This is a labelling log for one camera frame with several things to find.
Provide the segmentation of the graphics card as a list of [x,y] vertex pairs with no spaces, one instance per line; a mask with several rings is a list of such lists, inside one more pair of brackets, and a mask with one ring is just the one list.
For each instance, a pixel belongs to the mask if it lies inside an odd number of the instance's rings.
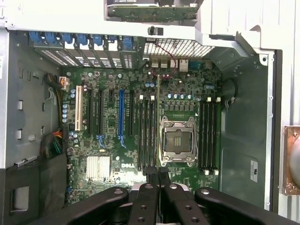
[[131,23],[167,23],[196,19],[204,0],[107,0],[107,17]]

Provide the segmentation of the black open PC case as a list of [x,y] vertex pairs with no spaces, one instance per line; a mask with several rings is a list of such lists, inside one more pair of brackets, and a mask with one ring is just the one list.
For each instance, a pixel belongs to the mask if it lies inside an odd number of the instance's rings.
[[[63,97],[69,91],[61,90],[59,83],[60,76],[67,77],[67,70],[137,70],[152,57],[209,60],[222,74],[219,89],[220,171],[219,188],[216,190],[265,210],[272,210],[275,133],[273,93],[280,52],[256,47],[257,32],[235,35],[203,34],[196,27],[197,22],[198,15],[196,19],[184,21],[122,22],[118,18],[107,17],[106,8],[104,12],[87,10],[61,15],[58,11],[0,15],[0,30],[25,32],[28,35],[29,47],[55,64],[59,70],[58,75],[46,73],[43,76],[58,104],[58,126],[42,135],[38,156],[14,165],[20,167],[39,158],[52,159],[61,154],[67,157],[62,106]],[[164,35],[149,35],[148,28],[151,26],[163,28]],[[43,42],[33,42],[29,31],[41,32]],[[56,33],[57,44],[45,43],[44,32],[47,31]],[[72,33],[73,43],[65,43],[61,33]],[[80,33],[88,36],[88,45],[77,44],[76,34]],[[94,34],[102,35],[102,46],[92,46]],[[105,35],[115,35],[117,40],[108,43]],[[133,50],[122,50],[123,36],[133,37]],[[155,225],[180,225],[167,215],[164,205],[167,198],[161,190],[160,181],[158,186]]]

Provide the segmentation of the white expansion slot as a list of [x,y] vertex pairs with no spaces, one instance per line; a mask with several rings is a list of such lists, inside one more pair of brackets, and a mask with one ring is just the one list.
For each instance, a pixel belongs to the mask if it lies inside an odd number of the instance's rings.
[[83,86],[77,85],[75,93],[75,131],[81,131],[83,126]]

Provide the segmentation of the RAM slot black latches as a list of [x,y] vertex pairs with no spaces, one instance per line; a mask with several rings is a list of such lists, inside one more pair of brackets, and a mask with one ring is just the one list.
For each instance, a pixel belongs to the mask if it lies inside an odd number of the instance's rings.
[[199,169],[203,168],[203,102],[199,102]]
[[211,169],[214,168],[214,138],[215,138],[215,104],[212,102],[211,103]]
[[144,103],[144,168],[148,165],[148,104],[149,100],[146,99]]

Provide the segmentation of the copper base plate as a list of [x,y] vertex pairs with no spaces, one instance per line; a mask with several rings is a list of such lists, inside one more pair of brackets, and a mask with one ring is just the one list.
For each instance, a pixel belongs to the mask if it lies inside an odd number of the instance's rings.
[[285,126],[283,194],[300,196],[300,125]]

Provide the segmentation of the RAM slot white latches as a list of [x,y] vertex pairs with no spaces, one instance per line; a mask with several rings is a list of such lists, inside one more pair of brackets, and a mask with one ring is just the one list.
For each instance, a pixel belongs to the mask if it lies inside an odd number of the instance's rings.
[[154,145],[154,103],[155,96],[150,97],[150,166],[154,166],[155,145]]
[[217,123],[216,123],[216,168],[214,171],[215,175],[219,175],[220,171],[220,129],[221,129],[221,102],[216,102],[216,113],[217,113]]
[[141,154],[142,154],[142,133],[143,133],[143,95],[139,96],[139,150],[138,150],[138,170],[141,170]]
[[209,175],[208,169],[208,132],[209,132],[209,104],[205,102],[205,175]]

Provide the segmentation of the white power connector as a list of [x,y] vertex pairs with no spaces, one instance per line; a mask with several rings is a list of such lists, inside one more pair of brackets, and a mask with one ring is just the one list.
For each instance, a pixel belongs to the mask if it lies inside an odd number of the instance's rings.
[[61,84],[61,90],[69,91],[70,81],[68,77],[60,76],[59,83]]

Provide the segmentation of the green motherboard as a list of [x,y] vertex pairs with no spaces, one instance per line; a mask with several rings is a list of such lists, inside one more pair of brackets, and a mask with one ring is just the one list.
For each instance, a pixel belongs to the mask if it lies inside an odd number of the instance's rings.
[[[200,187],[219,188],[216,168],[216,102],[221,102],[219,94],[221,71],[209,60],[189,60],[188,72],[179,71],[180,59],[169,59],[169,68],[152,68],[148,61],[137,70],[72,68],[66,71],[70,80],[69,93],[63,97],[62,123],[67,154],[66,203],[79,202],[93,194],[118,186],[131,190],[134,184],[147,182],[145,169],[150,166],[150,97],[154,103],[154,145],[156,166],[157,156],[157,75],[160,75],[160,120],[166,115],[170,120],[187,120],[193,116],[197,125],[197,145],[199,148],[199,102],[203,102],[203,167],[199,169],[199,151],[192,167],[175,163],[162,166],[168,171],[173,183],[186,185],[195,192]],[[75,131],[76,86],[83,86],[82,130]],[[94,92],[93,132],[89,131],[89,90]],[[124,143],[118,139],[119,91],[125,91]],[[103,143],[98,140],[98,91],[103,91]],[[113,90],[113,102],[108,102],[109,90]],[[129,92],[135,94],[134,135],[129,135]],[[139,150],[139,96],[142,105],[142,154],[141,170],[138,170]],[[148,104],[148,165],[144,168],[144,103]],[[209,104],[208,169],[205,175],[205,102]],[[215,104],[214,168],[211,169],[211,103]],[[92,180],[86,178],[86,158],[89,156],[110,157],[110,177]]]

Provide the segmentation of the blue expansion slot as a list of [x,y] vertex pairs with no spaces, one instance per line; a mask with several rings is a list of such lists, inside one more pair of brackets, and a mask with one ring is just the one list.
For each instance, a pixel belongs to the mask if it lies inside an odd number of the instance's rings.
[[123,148],[126,149],[124,143],[124,117],[125,117],[125,91],[119,91],[119,123],[118,123],[118,139]]

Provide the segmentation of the black case lock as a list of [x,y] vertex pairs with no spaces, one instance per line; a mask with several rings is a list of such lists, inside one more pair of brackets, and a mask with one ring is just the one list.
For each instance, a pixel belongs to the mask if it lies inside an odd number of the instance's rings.
[[148,34],[151,36],[163,36],[164,29],[160,27],[151,26],[148,28]]

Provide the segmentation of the long black expansion slot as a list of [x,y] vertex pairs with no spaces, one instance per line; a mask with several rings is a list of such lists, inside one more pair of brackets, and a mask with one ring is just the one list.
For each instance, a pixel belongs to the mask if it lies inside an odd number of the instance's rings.
[[93,89],[89,90],[89,131],[88,134],[92,135],[93,132],[93,111],[94,111],[94,92]]
[[131,90],[129,92],[129,135],[134,135],[134,115],[135,115],[135,94]]
[[103,143],[103,91],[98,91],[98,140],[101,148],[105,148]]

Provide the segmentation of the silver finned heat sink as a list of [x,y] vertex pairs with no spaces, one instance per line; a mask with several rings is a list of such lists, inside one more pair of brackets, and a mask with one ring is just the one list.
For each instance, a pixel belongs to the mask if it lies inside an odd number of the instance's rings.
[[92,180],[108,179],[110,177],[109,156],[89,156],[86,158],[86,178]]

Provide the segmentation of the black plastic shroud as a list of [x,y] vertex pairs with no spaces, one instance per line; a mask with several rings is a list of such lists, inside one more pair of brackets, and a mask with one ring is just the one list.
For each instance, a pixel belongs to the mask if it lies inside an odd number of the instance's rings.
[[65,204],[67,157],[0,169],[0,225],[26,225]]

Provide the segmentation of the metal CPU socket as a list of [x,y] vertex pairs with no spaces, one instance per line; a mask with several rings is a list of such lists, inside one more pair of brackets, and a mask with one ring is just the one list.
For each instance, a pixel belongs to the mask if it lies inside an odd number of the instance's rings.
[[192,167],[197,160],[197,125],[193,116],[170,120],[166,115],[159,125],[159,160],[162,166],[181,163]]

